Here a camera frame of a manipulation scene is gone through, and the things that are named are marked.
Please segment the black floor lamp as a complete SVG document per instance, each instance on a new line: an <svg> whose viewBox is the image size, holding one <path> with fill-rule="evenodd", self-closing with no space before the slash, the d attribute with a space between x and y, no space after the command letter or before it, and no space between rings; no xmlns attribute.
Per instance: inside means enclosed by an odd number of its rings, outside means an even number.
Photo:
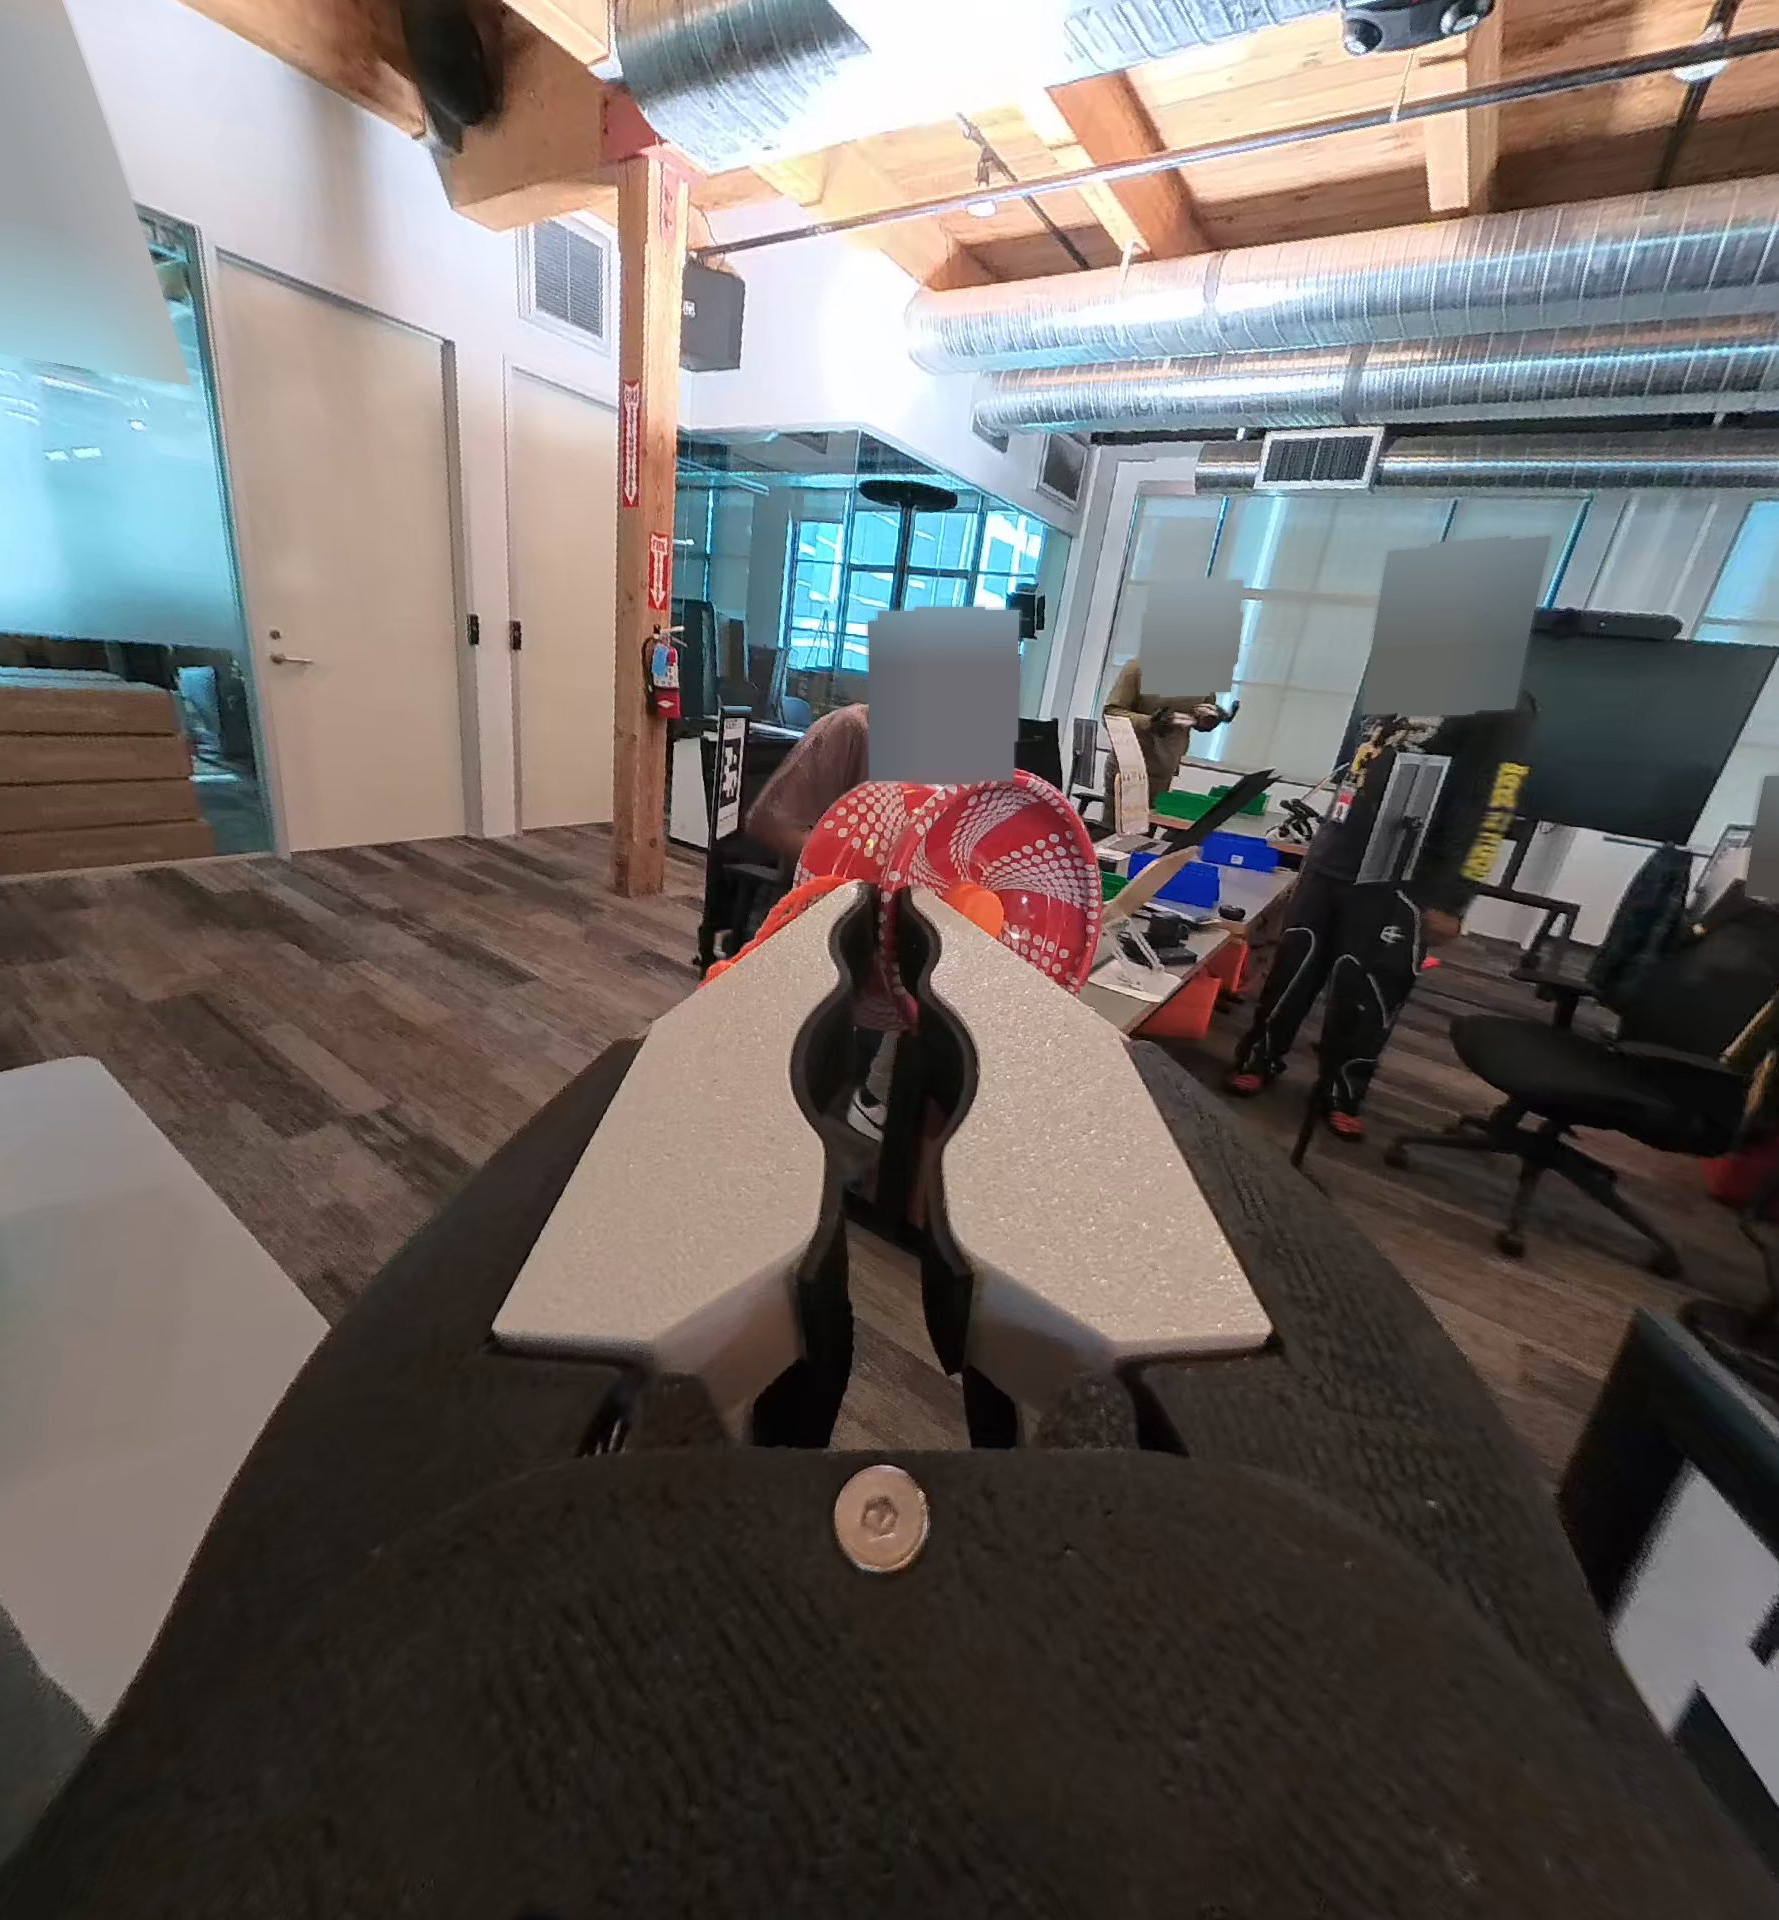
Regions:
<svg viewBox="0 0 1779 1920"><path fill-rule="evenodd" d="M900 612L906 603L906 577L912 560L916 521L925 515L949 515L960 506L960 493L925 479L906 476L864 476L857 493L897 518L897 544L892 557L892 588L886 597L886 612Z"/></svg>

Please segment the silver spiral air duct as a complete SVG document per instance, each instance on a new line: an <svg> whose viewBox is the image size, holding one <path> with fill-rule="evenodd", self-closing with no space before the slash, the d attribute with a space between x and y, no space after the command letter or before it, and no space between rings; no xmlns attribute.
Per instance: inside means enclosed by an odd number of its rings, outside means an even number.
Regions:
<svg viewBox="0 0 1779 1920"><path fill-rule="evenodd" d="M999 435L1178 443L1205 498L1779 498L1779 311L1020 371L973 401Z"/></svg>

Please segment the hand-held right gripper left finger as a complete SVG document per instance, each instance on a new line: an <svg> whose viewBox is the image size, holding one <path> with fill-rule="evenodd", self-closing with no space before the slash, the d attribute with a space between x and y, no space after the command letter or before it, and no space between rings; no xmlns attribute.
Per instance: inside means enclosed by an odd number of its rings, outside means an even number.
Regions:
<svg viewBox="0 0 1779 1920"><path fill-rule="evenodd" d="M495 1316L519 1356L698 1381L723 1414L804 1356L831 1218L809 1049L853 1032L874 893L835 886L656 1019Z"/></svg>

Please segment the white door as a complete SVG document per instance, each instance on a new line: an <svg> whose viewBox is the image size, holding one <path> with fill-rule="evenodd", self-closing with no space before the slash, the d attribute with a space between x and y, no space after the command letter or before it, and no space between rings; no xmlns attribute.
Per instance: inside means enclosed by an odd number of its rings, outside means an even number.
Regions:
<svg viewBox="0 0 1779 1920"><path fill-rule="evenodd" d="M518 824L613 818L614 412L509 375Z"/></svg>
<svg viewBox="0 0 1779 1920"><path fill-rule="evenodd" d="M223 428L292 853L467 825L450 343L216 256Z"/></svg>

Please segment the cardboard box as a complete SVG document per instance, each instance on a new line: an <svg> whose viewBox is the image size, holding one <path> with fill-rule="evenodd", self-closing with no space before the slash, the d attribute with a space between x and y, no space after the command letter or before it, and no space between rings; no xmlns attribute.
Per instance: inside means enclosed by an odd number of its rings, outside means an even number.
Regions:
<svg viewBox="0 0 1779 1920"><path fill-rule="evenodd" d="M191 757L178 733L0 733L0 789L187 779Z"/></svg>
<svg viewBox="0 0 1779 1920"><path fill-rule="evenodd" d="M0 737L183 737L183 713L154 685L0 668Z"/></svg>
<svg viewBox="0 0 1779 1920"><path fill-rule="evenodd" d="M0 834L0 877L213 857L213 830L196 819Z"/></svg>
<svg viewBox="0 0 1779 1920"><path fill-rule="evenodd" d="M196 786L147 783L24 783L0 786L0 834L129 830L203 824Z"/></svg>

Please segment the white tilted stand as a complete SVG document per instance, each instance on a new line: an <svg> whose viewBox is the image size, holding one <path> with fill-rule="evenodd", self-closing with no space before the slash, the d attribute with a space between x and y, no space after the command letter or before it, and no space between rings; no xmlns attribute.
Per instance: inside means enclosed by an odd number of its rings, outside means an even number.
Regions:
<svg viewBox="0 0 1779 1920"><path fill-rule="evenodd" d="M1208 834L1221 830L1232 815L1240 815L1254 798L1266 795L1277 779L1277 772L1256 772L1225 789L1221 801L1208 805L1208 811L1189 824L1178 838L1170 841L1168 853L1147 861L1139 876L1126 877L1114 897L1104 905L1104 942L1120 944L1126 936L1126 922L1139 916L1173 877L1178 877L1189 863L1199 861L1199 848Z"/></svg>

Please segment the black wall speaker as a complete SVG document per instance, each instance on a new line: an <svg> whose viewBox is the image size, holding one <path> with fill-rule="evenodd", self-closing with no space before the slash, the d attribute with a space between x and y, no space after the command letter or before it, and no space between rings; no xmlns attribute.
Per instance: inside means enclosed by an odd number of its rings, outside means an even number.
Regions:
<svg viewBox="0 0 1779 1920"><path fill-rule="evenodd" d="M734 372L743 368L749 282L720 264L684 259L678 368Z"/></svg>

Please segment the red white yo-yo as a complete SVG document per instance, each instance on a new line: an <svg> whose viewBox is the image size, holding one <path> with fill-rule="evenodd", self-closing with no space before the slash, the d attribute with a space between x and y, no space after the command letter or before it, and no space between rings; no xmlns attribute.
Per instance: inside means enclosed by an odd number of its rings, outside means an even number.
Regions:
<svg viewBox="0 0 1779 1920"><path fill-rule="evenodd" d="M910 893L948 905L1066 993L1094 964L1104 889L1091 834L1052 783L1026 772L999 783L860 783L812 824L785 876L788 895L837 882L873 889L879 985L895 997Z"/></svg>

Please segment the wooden post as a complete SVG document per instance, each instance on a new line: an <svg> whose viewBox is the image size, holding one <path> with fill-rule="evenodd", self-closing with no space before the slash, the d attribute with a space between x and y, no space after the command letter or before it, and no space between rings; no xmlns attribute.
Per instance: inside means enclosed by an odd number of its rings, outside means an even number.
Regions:
<svg viewBox="0 0 1779 1920"><path fill-rule="evenodd" d="M617 174L617 382L645 382L640 506L617 503L614 457L614 716L613 716L613 893L649 897L664 886L666 724L645 710L640 646L666 630L678 454L678 324L687 241L687 180L661 147Z"/></svg>

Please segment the red orange object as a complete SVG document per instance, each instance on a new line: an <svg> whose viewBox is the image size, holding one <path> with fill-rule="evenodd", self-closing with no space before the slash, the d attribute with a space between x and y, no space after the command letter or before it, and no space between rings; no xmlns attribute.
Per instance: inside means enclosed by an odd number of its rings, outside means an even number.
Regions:
<svg viewBox="0 0 1779 1920"><path fill-rule="evenodd" d="M1232 1003L1245 983L1245 944L1219 947L1193 970L1180 972L1178 988L1165 997L1133 1035L1147 1043L1202 1043L1208 1040L1217 1007Z"/></svg>

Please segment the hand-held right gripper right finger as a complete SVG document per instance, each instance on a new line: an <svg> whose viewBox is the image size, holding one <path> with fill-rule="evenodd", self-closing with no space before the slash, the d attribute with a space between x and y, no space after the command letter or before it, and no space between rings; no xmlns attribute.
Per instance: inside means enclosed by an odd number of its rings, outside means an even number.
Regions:
<svg viewBox="0 0 1779 1920"><path fill-rule="evenodd" d="M1258 1355L1273 1329L1126 1035L932 893L912 997L955 1046L935 1179L965 1364L1035 1413L1085 1374Z"/></svg>

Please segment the black stool chair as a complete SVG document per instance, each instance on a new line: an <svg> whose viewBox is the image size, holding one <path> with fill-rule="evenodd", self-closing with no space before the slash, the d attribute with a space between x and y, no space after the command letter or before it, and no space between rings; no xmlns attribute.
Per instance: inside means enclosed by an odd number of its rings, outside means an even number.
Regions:
<svg viewBox="0 0 1779 1920"><path fill-rule="evenodd" d="M750 832L753 802L795 750L801 733L756 723L750 707L724 707L698 739L705 884L697 970L736 955L782 895L779 856Z"/></svg>

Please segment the white wall vent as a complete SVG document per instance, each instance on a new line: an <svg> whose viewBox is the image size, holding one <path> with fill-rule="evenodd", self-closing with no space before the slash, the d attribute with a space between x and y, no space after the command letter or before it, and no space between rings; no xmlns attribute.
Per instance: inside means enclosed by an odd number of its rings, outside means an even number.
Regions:
<svg viewBox="0 0 1779 1920"><path fill-rule="evenodd" d="M545 220L519 238L519 316L590 349L613 343L613 243L574 220Z"/></svg>

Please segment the black office chair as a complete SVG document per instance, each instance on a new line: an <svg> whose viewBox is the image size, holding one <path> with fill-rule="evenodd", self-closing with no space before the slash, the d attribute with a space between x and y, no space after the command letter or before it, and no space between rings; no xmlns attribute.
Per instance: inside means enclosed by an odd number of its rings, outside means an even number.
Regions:
<svg viewBox="0 0 1779 1920"><path fill-rule="evenodd" d="M1604 1131L1690 1160L1728 1154L1749 1107L1749 1068L1734 1066L1729 1049L1777 993L1779 906L1729 893L1643 972L1612 1035L1494 1013L1452 1019L1459 1062L1498 1091L1498 1107L1443 1131L1393 1137L1383 1160L1407 1169L1416 1153L1510 1159L1517 1193L1497 1229L1510 1258L1524 1257L1541 1179L1562 1179L1643 1235L1647 1268L1679 1283L1679 1247L1624 1196L1618 1169L1573 1137Z"/></svg>

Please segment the black wall screen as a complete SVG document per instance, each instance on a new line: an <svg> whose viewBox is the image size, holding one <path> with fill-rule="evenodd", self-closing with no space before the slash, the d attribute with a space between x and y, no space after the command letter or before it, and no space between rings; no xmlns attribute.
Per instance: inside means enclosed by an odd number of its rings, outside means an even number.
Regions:
<svg viewBox="0 0 1779 1920"><path fill-rule="evenodd" d="M1686 847L1777 664L1770 643L1683 639L1671 616L1536 612L1518 819Z"/></svg>

